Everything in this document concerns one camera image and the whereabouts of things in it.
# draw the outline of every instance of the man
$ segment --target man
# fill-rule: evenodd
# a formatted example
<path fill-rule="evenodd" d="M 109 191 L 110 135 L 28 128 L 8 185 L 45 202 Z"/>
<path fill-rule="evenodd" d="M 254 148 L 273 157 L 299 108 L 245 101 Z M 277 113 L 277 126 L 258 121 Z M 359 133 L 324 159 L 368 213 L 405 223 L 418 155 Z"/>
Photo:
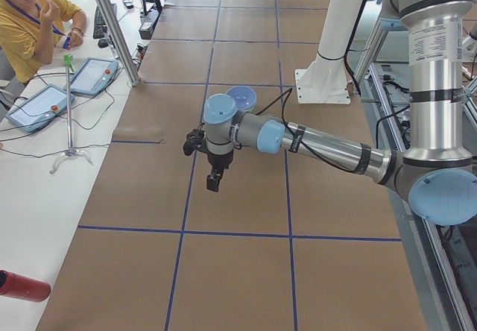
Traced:
<path fill-rule="evenodd" d="M 66 35 L 63 22 L 70 19 Z M 23 83 L 51 63 L 62 38 L 69 40 L 65 48 L 81 45 L 85 29 L 86 14 L 68 0 L 0 0 L 0 46 Z"/>

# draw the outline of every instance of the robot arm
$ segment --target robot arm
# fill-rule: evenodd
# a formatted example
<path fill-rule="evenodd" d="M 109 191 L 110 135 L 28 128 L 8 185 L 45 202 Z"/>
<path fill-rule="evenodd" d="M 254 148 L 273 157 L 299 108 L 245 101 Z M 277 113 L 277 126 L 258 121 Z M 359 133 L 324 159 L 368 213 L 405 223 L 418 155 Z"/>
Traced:
<path fill-rule="evenodd" d="M 318 158 L 343 171 L 365 174 L 439 225 L 477 214 L 477 177 L 462 146 L 461 20 L 473 0 L 384 0 L 409 31 L 411 147 L 379 150 L 270 116 L 238 111 L 228 95 L 206 101 L 204 130 L 184 145 L 207 154 L 207 188 L 218 191 L 235 144 L 275 154 L 281 148 Z"/>

